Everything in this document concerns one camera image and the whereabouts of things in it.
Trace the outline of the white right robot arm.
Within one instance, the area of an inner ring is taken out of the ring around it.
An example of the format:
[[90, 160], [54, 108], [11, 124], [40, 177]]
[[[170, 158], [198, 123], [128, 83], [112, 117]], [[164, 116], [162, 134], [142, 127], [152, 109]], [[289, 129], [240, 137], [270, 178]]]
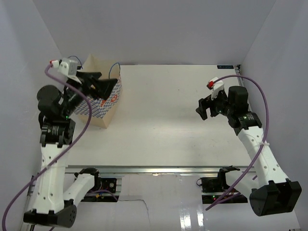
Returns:
[[298, 181], [291, 181], [280, 168], [268, 143], [263, 141], [264, 130], [256, 113], [249, 111], [248, 92], [245, 87], [232, 86], [225, 92], [223, 88], [198, 101], [196, 112], [203, 120], [206, 111], [211, 117], [223, 115], [241, 143], [244, 145], [257, 178], [241, 173], [237, 167], [223, 167], [218, 172], [217, 185], [223, 192], [235, 188], [245, 196], [257, 216], [292, 212], [302, 188]]

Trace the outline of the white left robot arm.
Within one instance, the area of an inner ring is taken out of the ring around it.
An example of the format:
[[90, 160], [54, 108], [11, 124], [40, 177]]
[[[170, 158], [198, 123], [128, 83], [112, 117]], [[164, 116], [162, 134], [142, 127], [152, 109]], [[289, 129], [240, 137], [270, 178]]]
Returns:
[[72, 113], [87, 96], [106, 100], [118, 83], [117, 78], [102, 79], [100, 72], [77, 72], [75, 80], [68, 79], [63, 91], [46, 85], [37, 93], [41, 170], [37, 180], [37, 195], [29, 211], [23, 216], [25, 223], [70, 228], [77, 216], [77, 206], [89, 192], [102, 186], [99, 171], [84, 168], [75, 174], [75, 181], [63, 190], [68, 148], [75, 143], [75, 121]]

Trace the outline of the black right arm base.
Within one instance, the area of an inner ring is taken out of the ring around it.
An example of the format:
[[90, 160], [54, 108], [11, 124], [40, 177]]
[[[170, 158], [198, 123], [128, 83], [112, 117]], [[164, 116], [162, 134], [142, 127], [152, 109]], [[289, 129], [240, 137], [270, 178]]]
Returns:
[[[203, 204], [212, 204], [215, 202], [228, 188], [229, 186], [223, 182], [223, 174], [230, 171], [240, 171], [238, 167], [223, 167], [219, 170], [218, 174], [215, 177], [200, 177], [196, 181], [196, 185], [202, 188], [202, 202]], [[223, 199], [232, 197], [238, 193], [237, 190], [232, 189]], [[236, 203], [248, 203], [248, 200], [243, 195], [238, 195], [231, 198], [222, 204], [236, 204]]]

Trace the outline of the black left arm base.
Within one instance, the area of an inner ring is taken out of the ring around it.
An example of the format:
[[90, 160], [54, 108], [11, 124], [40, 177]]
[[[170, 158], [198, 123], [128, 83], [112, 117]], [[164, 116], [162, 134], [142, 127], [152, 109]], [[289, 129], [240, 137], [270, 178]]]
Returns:
[[82, 202], [117, 202], [116, 178], [99, 178], [98, 186], [93, 187], [87, 192]]

